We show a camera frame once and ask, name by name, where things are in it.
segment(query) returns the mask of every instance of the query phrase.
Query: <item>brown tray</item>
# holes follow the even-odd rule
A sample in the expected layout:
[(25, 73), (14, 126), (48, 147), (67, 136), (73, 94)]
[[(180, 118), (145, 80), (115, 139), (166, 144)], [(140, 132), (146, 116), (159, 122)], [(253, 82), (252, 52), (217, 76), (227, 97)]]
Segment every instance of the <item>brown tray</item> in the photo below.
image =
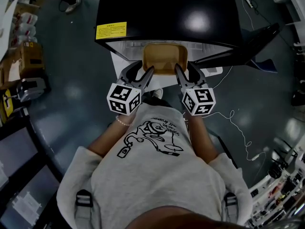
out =
[(174, 43), (151, 43), (144, 47), (143, 69), (145, 71), (154, 66), (154, 74), (175, 75), (176, 63), (183, 71), (186, 71), (186, 47)]

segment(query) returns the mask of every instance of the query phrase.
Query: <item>floor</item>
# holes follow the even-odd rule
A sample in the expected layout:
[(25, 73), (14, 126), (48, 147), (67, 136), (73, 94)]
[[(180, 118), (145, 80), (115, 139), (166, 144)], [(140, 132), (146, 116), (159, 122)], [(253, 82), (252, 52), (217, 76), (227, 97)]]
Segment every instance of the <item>floor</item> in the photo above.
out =
[[(255, 1), (271, 23), (284, 25), (272, 0)], [(29, 113), (47, 153), (62, 173), (67, 170), (77, 147), (87, 146), (115, 117), (106, 102), (110, 84), (116, 81), (111, 55), (94, 42), (98, 2), (83, 0), (77, 11), (67, 16), (59, 12), (58, 0), (47, 0), (37, 22), (37, 38), (44, 48), (52, 91), (33, 101)], [(251, 30), (242, 0), (236, 0), (236, 4), (241, 27)], [(246, 9), (255, 29), (268, 25), (247, 5)], [(292, 45), (294, 40), (289, 27), (284, 27), (281, 35)], [(234, 110), (232, 121), (244, 132), (245, 142), (252, 141), (248, 158), (265, 151), (266, 159), (262, 154), (254, 162), (246, 160), (244, 139), (229, 120), (219, 114), (204, 120), (225, 142), (235, 162), (243, 169), (249, 187), (267, 174), (271, 150), (275, 147), (274, 138), (281, 137), (294, 146), (305, 130), (304, 124), (292, 117), (290, 106), (295, 85), (294, 53), (277, 36), (257, 56), (262, 61), (268, 58), (274, 61), (278, 74), (247, 66), (233, 67), (215, 89), (217, 105), (214, 108), (225, 116)], [(208, 78), (209, 85), (215, 86), (227, 71), (228, 68), (222, 75)], [(180, 101), (173, 94), (175, 91), (180, 91), (177, 85), (165, 88), (164, 98), (181, 110)]]

